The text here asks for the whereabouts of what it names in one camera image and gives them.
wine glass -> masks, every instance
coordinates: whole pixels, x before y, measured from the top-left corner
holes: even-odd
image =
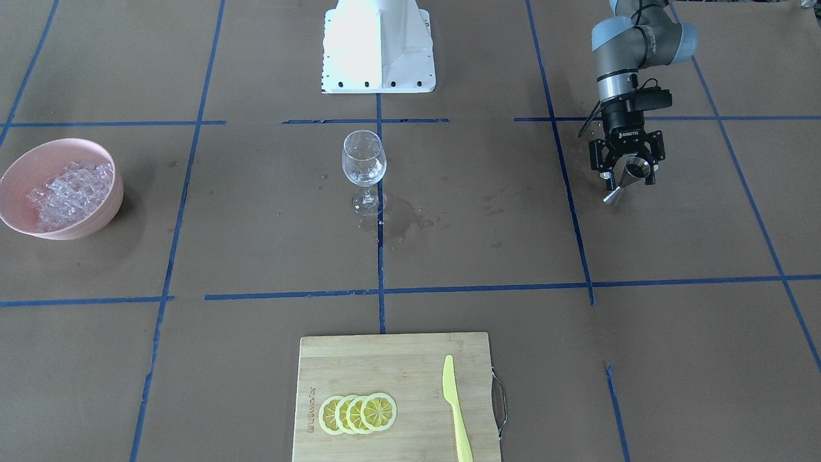
[[[388,160],[379,136],[370,130],[357,130],[342,143],[342,171],[361,189],[352,203],[356,213],[374,215],[379,208],[379,193],[374,185],[385,175]]]

yellow knife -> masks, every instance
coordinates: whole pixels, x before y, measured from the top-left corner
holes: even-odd
[[[453,372],[453,356],[445,357],[445,367],[442,369],[442,392],[445,400],[453,409],[453,431],[456,433],[456,457],[459,462],[473,462],[473,453],[470,452],[470,443],[467,440],[465,422],[461,417],[459,395],[456,392],[456,375]]]

wooden cutting board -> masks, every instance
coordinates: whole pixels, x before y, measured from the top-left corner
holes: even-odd
[[[474,461],[501,462],[486,332],[303,337],[293,462],[456,462],[451,406],[442,396],[447,354]],[[388,430],[328,435],[319,426],[319,407],[329,396],[379,391],[397,402]]]

ice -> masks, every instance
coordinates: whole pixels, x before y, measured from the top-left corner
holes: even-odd
[[[27,196],[39,215],[37,232],[48,233],[79,223],[103,204],[113,183],[111,163],[70,162],[63,173],[35,187]]]

lemon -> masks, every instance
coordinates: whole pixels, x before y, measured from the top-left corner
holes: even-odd
[[[374,393],[365,398],[360,414],[366,428],[383,432],[397,419],[397,402],[388,394]]]
[[[359,398],[358,395],[348,395],[343,396],[339,403],[337,404],[337,408],[333,411],[333,417],[336,421],[337,427],[345,433],[350,435],[356,434],[351,427],[348,425],[348,406],[351,404],[351,401]]]
[[[355,433],[359,433],[360,435],[367,435],[374,431],[367,428],[365,423],[362,422],[362,406],[367,400],[368,396],[359,396],[355,400],[351,401],[348,405],[348,409],[345,411],[348,419],[348,426],[351,427],[351,430]]]
[[[343,433],[337,425],[337,420],[335,417],[337,404],[339,404],[339,400],[341,399],[342,397],[340,395],[331,396],[322,403],[322,406],[319,407],[319,426],[328,435],[339,435]]]

